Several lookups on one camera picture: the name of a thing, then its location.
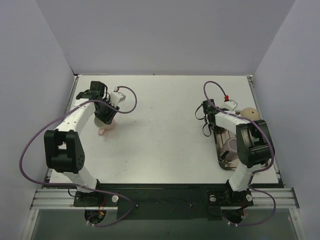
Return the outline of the beige ceramic mug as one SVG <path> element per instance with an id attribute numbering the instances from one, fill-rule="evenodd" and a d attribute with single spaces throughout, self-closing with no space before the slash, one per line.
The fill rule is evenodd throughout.
<path id="1" fill-rule="evenodd" d="M 243 110 L 240 111 L 239 113 L 242 117 L 250 119 L 250 120 L 260 120 L 261 116 L 259 114 L 259 112 L 252 107 L 246 107 Z"/>

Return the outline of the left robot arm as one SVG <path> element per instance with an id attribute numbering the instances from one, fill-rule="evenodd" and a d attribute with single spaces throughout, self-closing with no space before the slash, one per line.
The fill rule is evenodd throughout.
<path id="1" fill-rule="evenodd" d="M 85 167 L 80 134 L 90 117 L 94 117 L 100 136 L 112 129 L 119 103 L 125 98 L 118 90 L 108 92 L 104 83 L 92 81 L 89 89 L 76 96 L 72 113 L 56 129 L 44 133 L 47 166 L 66 176 L 79 192 L 86 193 L 85 200 L 92 206 L 102 202 L 103 193 L 97 190 L 98 180 Z"/>

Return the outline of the lilac ceramic mug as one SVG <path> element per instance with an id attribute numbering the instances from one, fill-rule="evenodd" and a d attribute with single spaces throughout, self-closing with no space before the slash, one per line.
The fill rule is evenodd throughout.
<path id="1" fill-rule="evenodd" d="M 235 137 L 231 137 L 226 140 L 223 144 L 221 150 L 221 159 L 226 160 L 228 162 L 234 161 L 238 158 L 237 152 L 237 139 Z"/>

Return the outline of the pink ceramic mug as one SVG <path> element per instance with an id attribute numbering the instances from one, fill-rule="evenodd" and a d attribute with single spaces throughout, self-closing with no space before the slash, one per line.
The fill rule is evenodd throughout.
<path id="1" fill-rule="evenodd" d="M 94 124 L 98 128 L 98 135 L 104 136 L 109 130 L 115 127 L 116 121 L 113 119 L 110 124 L 107 124 L 95 117 Z"/>

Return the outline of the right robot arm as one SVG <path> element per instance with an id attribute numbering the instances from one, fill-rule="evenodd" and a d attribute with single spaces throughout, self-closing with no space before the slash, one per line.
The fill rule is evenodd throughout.
<path id="1" fill-rule="evenodd" d="M 214 136 L 220 162 L 238 160 L 233 175 L 226 181 L 224 201 L 236 204 L 250 187 L 253 177 L 268 170 L 275 160 L 275 149 L 267 123 L 263 119 L 250 119 L 232 108 L 227 100 L 223 107 L 215 106 L 213 99 L 203 101 L 203 129 L 205 137 Z"/>

